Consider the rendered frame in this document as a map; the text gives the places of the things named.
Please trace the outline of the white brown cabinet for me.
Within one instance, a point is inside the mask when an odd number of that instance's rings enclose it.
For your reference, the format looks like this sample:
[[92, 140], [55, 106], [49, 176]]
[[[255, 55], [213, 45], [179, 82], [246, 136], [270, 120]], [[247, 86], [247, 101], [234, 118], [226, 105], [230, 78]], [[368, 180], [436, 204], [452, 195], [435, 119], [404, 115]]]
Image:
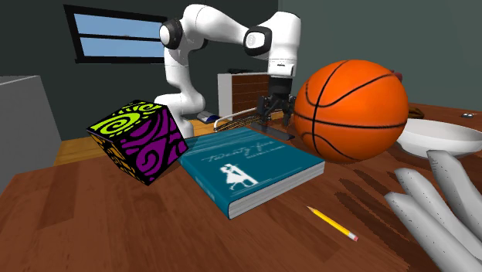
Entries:
[[217, 75], [219, 116], [256, 108], [258, 97], [268, 96], [266, 73], [220, 73]]

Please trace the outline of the black flat bar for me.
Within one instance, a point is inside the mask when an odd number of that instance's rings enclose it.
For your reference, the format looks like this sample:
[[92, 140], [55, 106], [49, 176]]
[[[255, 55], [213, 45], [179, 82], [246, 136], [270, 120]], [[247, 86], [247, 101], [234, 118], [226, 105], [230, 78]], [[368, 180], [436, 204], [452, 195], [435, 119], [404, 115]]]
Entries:
[[272, 127], [269, 127], [269, 126], [266, 126], [266, 125], [263, 125], [263, 124], [259, 124], [257, 122], [253, 122], [251, 125], [251, 128], [254, 128], [258, 131], [261, 131], [265, 134], [269, 134], [277, 139], [280, 139], [282, 141], [289, 141], [293, 138], [295, 138], [294, 135], [292, 134], [288, 134], [287, 132], [283, 132], [283, 131], [280, 131], [280, 130], [277, 130], [275, 128], [272, 128]]

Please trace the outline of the white blue small object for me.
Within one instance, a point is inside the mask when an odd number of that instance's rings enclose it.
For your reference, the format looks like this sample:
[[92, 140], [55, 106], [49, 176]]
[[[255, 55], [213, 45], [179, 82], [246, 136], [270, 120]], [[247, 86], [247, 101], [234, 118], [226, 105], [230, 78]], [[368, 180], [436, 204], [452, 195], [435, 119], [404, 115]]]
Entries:
[[202, 111], [198, 113], [197, 119], [201, 121], [203, 124], [211, 124], [220, 119], [220, 116], [210, 113], [208, 111]]

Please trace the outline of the black framed window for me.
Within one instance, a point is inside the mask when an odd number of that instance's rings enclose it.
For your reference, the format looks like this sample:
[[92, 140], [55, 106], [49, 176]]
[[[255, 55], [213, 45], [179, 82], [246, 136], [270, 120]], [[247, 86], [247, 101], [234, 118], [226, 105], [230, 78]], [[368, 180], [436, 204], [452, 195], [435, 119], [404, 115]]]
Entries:
[[63, 6], [76, 63], [163, 63], [164, 16], [78, 5]]

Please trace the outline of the white bowl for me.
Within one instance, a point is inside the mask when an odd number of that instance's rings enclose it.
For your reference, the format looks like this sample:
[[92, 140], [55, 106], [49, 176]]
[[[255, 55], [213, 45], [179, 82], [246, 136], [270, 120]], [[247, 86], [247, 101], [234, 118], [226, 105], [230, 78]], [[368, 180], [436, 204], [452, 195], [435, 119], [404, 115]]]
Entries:
[[420, 158], [427, 158], [428, 150], [444, 150], [461, 158], [482, 150], [482, 132], [457, 124], [409, 118], [396, 144]]

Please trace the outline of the yellow pencil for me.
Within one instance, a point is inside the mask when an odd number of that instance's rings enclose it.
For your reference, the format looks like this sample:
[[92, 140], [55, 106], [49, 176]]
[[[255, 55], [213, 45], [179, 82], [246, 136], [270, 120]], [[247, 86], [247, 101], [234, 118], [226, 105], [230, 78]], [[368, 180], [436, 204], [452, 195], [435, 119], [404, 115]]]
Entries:
[[344, 228], [342, 225], [339, 223], [335, 222], [333, 219], [329, 218], [319, 210], [312, 208], [310, 206], [307, 207], [313, 214], [324, 220], [326, 223], [328, 223], [330, 226], [334, 227], [336, 230], [339, 232], [343, 233], [346, 235], [348, 238], [350, 238], [353, 241], [358, 241], [358, 236], [356, 236], [354, 233], [349, 231], [348, 229]]

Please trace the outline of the purple green patterned cube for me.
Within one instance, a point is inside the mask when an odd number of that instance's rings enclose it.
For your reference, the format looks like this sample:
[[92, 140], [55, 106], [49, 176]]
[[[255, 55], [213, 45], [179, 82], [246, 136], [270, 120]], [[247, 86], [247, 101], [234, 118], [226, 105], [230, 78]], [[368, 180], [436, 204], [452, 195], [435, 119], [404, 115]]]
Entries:
[[168, 107], [142, 100], [124, 105], [87, 132], [121, 171], [145, 185], [188, 150]]

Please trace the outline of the white grey pronged object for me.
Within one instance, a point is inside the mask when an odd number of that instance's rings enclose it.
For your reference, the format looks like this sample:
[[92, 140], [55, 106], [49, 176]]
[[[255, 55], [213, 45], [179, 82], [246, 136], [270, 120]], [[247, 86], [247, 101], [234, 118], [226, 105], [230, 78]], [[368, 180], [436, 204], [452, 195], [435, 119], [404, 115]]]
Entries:
[[405, 192], [385, 200], [442, 272], [482, 272], [482, 193], [450, 153], [427, 155], [441, 191], [416, 170], [398, 168]]

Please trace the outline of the teal hardcover book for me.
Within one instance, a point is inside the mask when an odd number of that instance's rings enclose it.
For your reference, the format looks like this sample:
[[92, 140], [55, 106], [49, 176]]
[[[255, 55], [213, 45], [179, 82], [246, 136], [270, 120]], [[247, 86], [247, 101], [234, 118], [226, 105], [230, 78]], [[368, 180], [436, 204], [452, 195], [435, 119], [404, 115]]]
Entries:
[[179, 163], [228, 219], [324, 173], [323, 159], [247, 127], [185, 142]]

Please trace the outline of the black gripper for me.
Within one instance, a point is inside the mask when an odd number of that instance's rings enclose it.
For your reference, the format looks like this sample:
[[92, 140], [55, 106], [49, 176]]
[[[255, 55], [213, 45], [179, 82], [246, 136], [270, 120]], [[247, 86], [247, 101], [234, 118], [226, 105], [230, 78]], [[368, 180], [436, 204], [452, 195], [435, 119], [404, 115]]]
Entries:
[[260, 123], [266, 124], [270, 113], [275, 108], [275, 102], [272, 96], [285, 100], [282, 104], [283, 108], [283, 125], [285, 127], [290, 123], [290, 117], [294, 112], [296, 97], [291, 96], [293, 79], [271, 76], [268, 82], [269, 97], [260, 96], [257, 101], [257, 113], [260, 115]]

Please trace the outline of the grey cabinet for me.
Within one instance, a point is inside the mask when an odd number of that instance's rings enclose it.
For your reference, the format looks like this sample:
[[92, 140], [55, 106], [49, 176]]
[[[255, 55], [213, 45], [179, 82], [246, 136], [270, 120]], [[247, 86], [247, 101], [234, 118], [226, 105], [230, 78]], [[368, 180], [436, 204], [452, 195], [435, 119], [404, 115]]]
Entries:
[[14, 175], [51, 167], [61, 138], [40, 76], [0, 76], [0, 194]]

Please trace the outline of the orange basketball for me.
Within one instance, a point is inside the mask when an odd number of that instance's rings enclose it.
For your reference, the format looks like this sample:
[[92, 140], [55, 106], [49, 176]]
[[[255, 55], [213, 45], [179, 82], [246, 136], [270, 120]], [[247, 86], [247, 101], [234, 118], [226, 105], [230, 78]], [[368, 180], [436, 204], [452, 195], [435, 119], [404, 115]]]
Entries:
[[313, 73], [300, 88], [294, 127], [324, 160], [360, 162], [391, 147], [404, 130], [408, 98], [399, 74], [350, 59]]

